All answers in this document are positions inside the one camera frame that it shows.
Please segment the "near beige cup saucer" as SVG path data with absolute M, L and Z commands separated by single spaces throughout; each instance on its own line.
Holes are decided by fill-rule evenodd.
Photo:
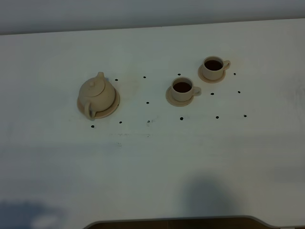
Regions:
M 177 101 L 173 98 L 172 96 L 172 92 L 171 92 L 171 87 L 169 87 L 167 90 L 166 90 L 166 94 L 165 94 L 165 97 L 166 97 L 166 100 L 169 104 L 173 105 L 173 106 L 176 106 L 176 107 L 183 107 L 183 106 L 187 106 L 189 105 L 192 101 L 193 101 L 193 98 L 194 96 L 192 96 L 189 100 L 187 101 L 184 101 L 184 102 L 180 102 L 180 101 Z

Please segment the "near beige teacup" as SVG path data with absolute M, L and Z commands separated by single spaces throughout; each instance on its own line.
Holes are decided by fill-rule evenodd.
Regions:
M 191 79 L 187 77 L 178 77 L 171 84 L 173 98 L 178 102 L 186 102 L 194 96 L 200 96 L 202 90 L 194 86 Z

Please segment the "beige teapot saucer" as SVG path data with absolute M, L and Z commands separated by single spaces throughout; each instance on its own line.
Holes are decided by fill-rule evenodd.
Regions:
M 114 102 L 112 103 L 112 105 L 104 111 L 96 112 L 95 117 L 91 117 L 89 119 L 94 120 L 94 119 L 105 118 L 105 117 L 111 115 L 118 108 L 119 104 L 120 104 L 120 94 L 115 89 L 115 99 L 114 99 Z M 77 107 L 78 107 L 78 110 L 80 111 L 80 113 L 85 115 L 84 106 L 80 103 L 79 99 L 77 99 Z

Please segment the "far beige cup saucer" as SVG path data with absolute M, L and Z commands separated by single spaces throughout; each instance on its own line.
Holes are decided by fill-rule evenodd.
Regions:
M 225 78 L 225 70 L 222 68 L 217 71 L 211 71 L 201 65 L 198 69 L 198 76 L 206 83 L 218 83 Z

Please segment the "beige cup saucer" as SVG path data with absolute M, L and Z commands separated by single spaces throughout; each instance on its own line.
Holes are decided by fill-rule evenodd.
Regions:
M 169 104 L 173 105 L 173 106 L 176 106 L 176 107 L 183 107 L 183 106 L 187 106 L 189 105 L 192 101 L 193 101 L 193 98 L 194 96 L 192 96 L 189 100 L 187 101 L 184 101 L 184 102 L 180 102 L 180 101 L 177 101 L 173 98 L 172 96 L 172 92 L 171 92 L 171 87 L 169 87 L 167 90 L 166 90 L 166 94 L 165 94 L 165 97 L 166 97 L 166 100 Z
M 211 71 L 201 65 L 198 69 L 198 76 L 206 83 L 218 83 L 225 78 L 225 70 L 222 68 L 217 71 Z

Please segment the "beige teacup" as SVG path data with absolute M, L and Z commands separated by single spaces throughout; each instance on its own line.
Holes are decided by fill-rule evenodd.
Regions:
M 178 102 L 186 102 L 194 96 L 200 96 L 202 90 L 194 86 L 191 79 L 187 77 L 178 77 L 171 84 L 173 98 Z
M 211 71 L 217 71 L 222 68 L 227 70 L 231 66 L 231 62 L 217 56 L 209 56 L 204 60 L 203 65 Z

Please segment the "beige teapot with lid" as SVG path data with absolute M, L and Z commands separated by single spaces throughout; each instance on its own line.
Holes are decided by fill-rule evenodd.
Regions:
M 78 99 L 84 106 L 87 119 L 95 117 L 96 112 L 108 109 L 115 99 L 115 88 L 105 78 L 103 72 L 87 80 L 79 90 Z

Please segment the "far beige teacup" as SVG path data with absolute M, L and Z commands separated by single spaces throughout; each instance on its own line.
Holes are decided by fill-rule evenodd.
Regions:
M 227 70 L 231 66 L 231 62 L 217 56 L 209 56 L 204 60 L 203 65 L 211 71 L 217 71 L 222 68 Z

